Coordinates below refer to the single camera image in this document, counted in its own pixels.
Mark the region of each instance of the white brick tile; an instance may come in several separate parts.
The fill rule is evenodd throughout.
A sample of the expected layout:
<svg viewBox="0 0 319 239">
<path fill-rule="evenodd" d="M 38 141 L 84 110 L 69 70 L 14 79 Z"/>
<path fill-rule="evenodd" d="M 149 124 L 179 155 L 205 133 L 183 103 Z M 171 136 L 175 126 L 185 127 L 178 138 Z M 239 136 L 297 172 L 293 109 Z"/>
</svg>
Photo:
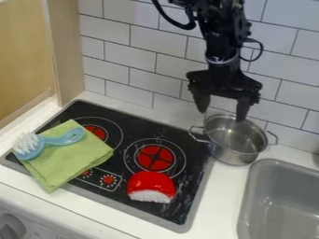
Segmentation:
<svg viewBox="0 0 319 239">
<path fill-rule="evenodd" d="M 130 70 L 130 84 L 149 91 L 179 97 L 182 80 L 164 77 L 145 71 Z"/>
<path fill-rule="evenodd" d="M 105 42 L 105 58 L 113 63 L 125 64 L 147 71 L 155 70 L 156 53 Z"/>
<path fill-rule="evenodd" d="M 191 92 L 188 90 L 188 84 L 189 84 L 188 81 L 183 80 L 181 99 L 194 102 L 193 96 Z"/>
<path fill-rule="evenodd" d="M 241 55 L 244 59 L 250 60 L 252 57 L 253 50 L 252 49 L 247 49 L 247 48 L 242 48 Z M 241 69 L 242 71 L 247 71 L 249 66 L 249 62 L 241 60 Z"/>
<path fill-rule="evenodd" d="M 103 0 L 78 0 L 78 12 L 101 18 L 103 16 L 102 1 Z"/>
<path fill-rule="evenodd" d="M 249 71 L 318 86 L 318 69 L 317 61 L 265 51 L 259 60 L 251 63 Z"/>
<path fill-rule="evenodd" d="M 105 95 L 105 80 L 102 78 L 84 76 L 85 90 Z"/>
<path fill-rule="evenodd" d="M 224 109 L 230 112 L 236 111 L 237 101 L 229 98 L 219 97 L 219 96 L 211 96 L 211 107 Z"/>
<path fill-rule="evenodd" d="M 309 112 L 302 130 L 319 134 L 319 112 Z"/>
<path fill-rule="evenodd" d="M 82 53 L 83 55 L 104 59 L 104 42 L 101 40 L 96 40 L 88 38 L 85 36 L 81 37 L 82 41 Z"/>
<path fill-rule="evenodd" d="M 136 105 L 141 105 L 148 108 L 152 107 L 152 92 L 118 84 L 109 80 L 106 82 L 106 95 Z"/>
<path fill-rule="evenodd" d="M 127 45 L 130 39 L 128 24 L 88 16 L 80 16 L 80 32 L 82 35 Z"/>
<path fill-rule="evenodd" d="M 319 110 L 319 88 L 283 81 L 277 101 Z"/>
<path fill-rule="evenodd" d="M 280 85 L 280 79 L 278 78 L 271 78 L 271 77 L 263 77 L 260 75 L 255 75 L 251 73 L 245 73 L 248 77 L 259 81 L 262 83 L 262 89 L 260 91 L 261 98 L 268 99 L 268 100 L 274 100 L 276 93 L 278 91 L 279 85 Z"/>
<path fill-rule="evenodd" d="M 176 8 L 171 8 L 171 7 L 164 7 L 163 9 L 167 13 L 167 15 L 169 15 L 175 21 L 181 22 L 183 24 L 188 23 L 187 15 L 183 9 L 176 9 Z M 180 29 L 178 27 L 173 26 L 172 24 L 167 22 L 165 19 L 163 19 L 161 16 L 159 19 L 159 28 L 161 30 L 168 31 L 168 32 L 202 37 L 201 30 L 200 30 L 199 26 L 197 26 L 195 29 L 190 30 L 190 31 L 183 30 L 183 29 Z"/>
<path fill-rule="evenodd" d="M 319 31 L 317 1 L 268 0 L 263 21 Z"/>
<path fill-rule="evenodd" d="M 253 22 L 252 33 L 252 37 L 262 42 L 265 49 L 281 53 L 290 53 L 297 29 Z M 259 49 L 258 44 L 246 43 L 245 46 Z"/>
<path fill-rule="evenodd" d="M 138 0 L 138 1 L 153 4 L 151 0 Z M 162 6 L 168 6 L 168 7 L 178 7 L 178 8 L 181 8 L 181 7 L 179 7 L 178 5 L 170 4 L 168 0 L 159 0 L 159 3 L 160 3 Z"/>
<path fill-rule="evenodd" d="M 260 21 L 265 0 L 246 0 L 244 9 L 247 19 Z"/>
<path fill-rule="evenodd" d="M 319 60 L 319 33 L 300 30 L 292 53 Z"/>
<path fill-rule="evenodd" d="M 191 92 L 188 90 L 188 82 L 184 81 L 183 86 L 182 86 L 182 96 L 181 98 L 186 101 L 191 101 L 194 102 L 193 95 Z M 218 96 L 211 96 L 211 107 L 227 110 L 230 112 L 235 112 L 236 111 L 236 105 L 237 101 L 228 99 L 228 98 L 223 98 L 223 97 L 218 97 Z"/>
<path fill-rule="evenodd" d="M 269 123 L 267 130 L 279 137 L 279 144 L 292 148 L 319 153 L 319 135 Z"/>
<path fill-rule="evenodd" d="M 305 119 L 306 113 L 306 109 L 260 100 L 259 104 L 255 104 L 250 108 L 248 116 L 299 128 Z"/>
<path fill-rule="evenodd" d="M 83 57 L 84 73 L 102 77 L 120 83 L 129 83 L 129 68 L 114 63 L 107 63 L 89 57 Z"/>
<path fill-rule="evenodd" d="M 203 39 L 190 37 L 187 45 L 187 58 L 190 60 L 206 62 L 206 42 Z"/>
<path fill-rule="evenodd" d="M 260 120 L 260 119 L 254 119 L 254 118 L 251 118 L 251 117 L 248 117 L 248 119 L 251 120 L 256 125 L 258 125 L 261 129 L 265 129 L 266 128 L 266 124 L 267 124 L 266 121 Z"/>
<path fill-rule="evenodd" d="M 130 0 L 104 0 L 104 17 L 152 28 L 157 28 L 159 21 L 153 5 Z"/>
<path fill-rule="evenodd" d="M 187 37 L 144 27 L 132 26 L 131 45 L 179 57 L 185 56 Z"/>
<path fill-rule="evenodd" d="M 169 96 L 155 94 L 154 110 L 165 112 L 165 114 L 177 115 L 181 119 L 203 123 L 204 116 L 194 103 L 178 100 Z"/>
<path fill-rule="evenodd" d="M 185 59 L 158 54 L 157 73 L 182 79 L 186 78 L 189 71 L 208 69 L 205 63 L 196 63 Z"/>
<path fill-rule="evenodd" d="M 188 39 L 187 46 L 187 58 L 194 61 L 204 62 L 205 60 L 205 52 L 206 52 L 206 42 L 203 39 L 190 37 Z M 242 56 L 245 59 L 250 59 L 252 55 L 252 50 L 248 48 L 242 49 Z M 247 71 L 248 62 L 242 61 L 242 70 Z"/>
</svg>

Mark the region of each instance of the black stovetop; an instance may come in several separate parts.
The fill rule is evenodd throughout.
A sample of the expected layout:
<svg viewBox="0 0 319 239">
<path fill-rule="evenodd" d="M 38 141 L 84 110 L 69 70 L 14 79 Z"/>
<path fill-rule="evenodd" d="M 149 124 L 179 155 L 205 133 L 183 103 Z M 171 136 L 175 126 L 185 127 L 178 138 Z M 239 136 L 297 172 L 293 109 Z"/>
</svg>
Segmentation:
<svg viewBox="0 0 319 239">
<path fill-rule="evenodd" d="M 38 133 L 69 119 L 77 121 L 115 149 L 114 156 L 107 162 L 89 169 L 69 184 L 173 224 L 186 223 L 194 199 L 200 199 L 196 194 L 210 158 L 203 144 L 194 141 L 184 130 L 82 101 L 73 102 Z M 159 159 L 152 161 L 149 155 L 157 152 Z M 6 160 L 19 163 L 12 153 Z M 142 203 L 129 198 L 127 181 L 132 174 L 143 170 L 162 172 L 171 177 L 177 194 L 169 204 Z"/>
</svg>

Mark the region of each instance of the dish brush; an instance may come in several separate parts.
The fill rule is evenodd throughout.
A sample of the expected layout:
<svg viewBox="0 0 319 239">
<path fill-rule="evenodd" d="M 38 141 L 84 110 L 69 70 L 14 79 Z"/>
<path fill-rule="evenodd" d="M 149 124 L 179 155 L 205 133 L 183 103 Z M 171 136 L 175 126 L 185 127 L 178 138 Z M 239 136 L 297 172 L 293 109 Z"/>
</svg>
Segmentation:
<svg viewBox="0 0 319 239">
<path fill-rule="evenodd" d="M 59 137 L 46 137 L 35 133 L 24 133 L 13 143 L 13 153 L 21 161 L 29 161 L 39 156 L 45 146 L 68 146 L 84 136 L 83 128 L 76 127 Z"/>
</svg>

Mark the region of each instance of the wooden panel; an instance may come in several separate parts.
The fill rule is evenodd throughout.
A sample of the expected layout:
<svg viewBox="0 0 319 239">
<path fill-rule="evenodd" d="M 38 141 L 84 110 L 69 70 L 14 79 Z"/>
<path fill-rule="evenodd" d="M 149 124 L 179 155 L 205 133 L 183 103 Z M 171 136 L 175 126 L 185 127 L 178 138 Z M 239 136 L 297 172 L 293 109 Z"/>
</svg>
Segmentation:
<svg viewBox="0 0 319 239">
<path fill-rule="evenodd" d="M 39 95 L 37 95 L 34 99 L 14 111 L 13 113 L 9 114 L 8 116 L 4 117 L 0 120 L 0 129 L 5 127 L 7 124 L 18 118 L 19 116 L 23 115 L 25 112 L 30 110 L 31 108 L 35 107 L 36 105 L 40 104 L 45 99 L 49 98 L 52 95 L 51 88 L 48 88 L 46 91 L 43 91 Z"/>
<path fill-rule="evenodd" d="M 48 0 L 60 106 L 84 91 L 77 0 Z"/>
<path fill-rule="evenodd" d="M 54 72 L 41 0 L 0 3 L 0 120 L 52 88 Z"/>
</svg>

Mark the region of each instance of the blue brush handle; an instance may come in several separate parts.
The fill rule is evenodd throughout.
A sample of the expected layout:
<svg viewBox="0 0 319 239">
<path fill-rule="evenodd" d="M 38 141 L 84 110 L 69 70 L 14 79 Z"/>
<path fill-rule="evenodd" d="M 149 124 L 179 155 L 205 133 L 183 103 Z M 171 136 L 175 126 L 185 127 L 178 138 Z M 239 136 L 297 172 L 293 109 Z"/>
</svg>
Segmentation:
<svg viewBox="0 0 319 239">
<path fill-rule="evenodd" d="M 68 146 L 71 144 L 76 143 L 79 141 L 83 136 L 85 132 L 83 128 L 76 127 L 72 129 L 71 131 L 63 134 L 60 137 L 46 137 L 43 136 L 43 139 L 45 140 L 45 143 L 52 146 Z"/>
</svg>

